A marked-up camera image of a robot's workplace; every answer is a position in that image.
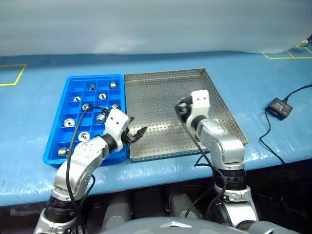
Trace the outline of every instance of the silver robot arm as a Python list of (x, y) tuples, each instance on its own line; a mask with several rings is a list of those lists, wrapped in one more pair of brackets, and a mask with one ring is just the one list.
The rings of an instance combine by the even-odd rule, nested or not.
[[(186, 126), (209, 150), (213, 166), (218, 168), (227, 179), (226, 190), (220, 200), (214, 204), (210, 219), (232, 227), (237, 227), (246, 220), (258, 221), (251, 189), (245, 182), (242, 142), (230, 134), (224, 126), (209, 118), (210, 103), (207, 90), (193, 91), (191, 99), (186, 102), (190, 110), (187, 114)], [(223, 181), (218, 175), (214, 177), (216, 180), (214, 190), (220, 193)]]
[[(142, 128), (135, 136), (128, 134), (130, 119), (119, 109), (112, 109), (105, 122), (103, 136), (80, 142), (71, 156), (69, 181), (75, 201), (80, 202), (93, 171), (111, 151), (120, 151), (123, 144), (133, 143), (146, 131)], [(40, 215), (34, 234), (73, 233), (76, 217), (66, 185), (67, 161), (57, 171), (48, 206)]]

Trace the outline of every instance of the plastic sheet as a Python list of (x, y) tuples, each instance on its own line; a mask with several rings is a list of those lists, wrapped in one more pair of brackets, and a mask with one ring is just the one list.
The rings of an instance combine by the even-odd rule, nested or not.
[(14, 0), (0, 56), (279, 53), (311, 35), (311, 0)]
[[(0, 87), (5, 99), (0, 105), (0, 206), (49, 198), (56, 169), (45, 165), (42, 156), (69, 76), (205, 68), (249, 141), (247, 170), (280, 164), (258, 141), (268, 129), (263, 110), (275, 97), (284, 98), (312, 81), (312, 59), (269, 60), (244, 53), (0, 57), (0, 64), (21, 63), (27, 67), (17, 85)], [(16, 75), (12, 71), (6, 78)], [(287, 163), (312, 157), (311, 97), (312, 89), (302, 90), (289, 99), (293, 111), (285, 120), (270, 117), (272, 131), (264, 140)], [(211, 176), (209, 168), (193, 166), (197, 157), (126, 160), (98, 168), (91, 194)]]

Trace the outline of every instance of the perforated metal tray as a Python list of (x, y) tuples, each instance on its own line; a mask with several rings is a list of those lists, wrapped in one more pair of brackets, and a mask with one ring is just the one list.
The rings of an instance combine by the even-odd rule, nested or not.
[(128, 116), (134, 116), (130, 133), (148, 126), (145, 135), (130, 146), (130, 159), (142, 161), (197, 154), (182, 128), (174, 106), (191, 91), (209, 91), (209, 116), (248, 143), (205, 69), (125, 75)]

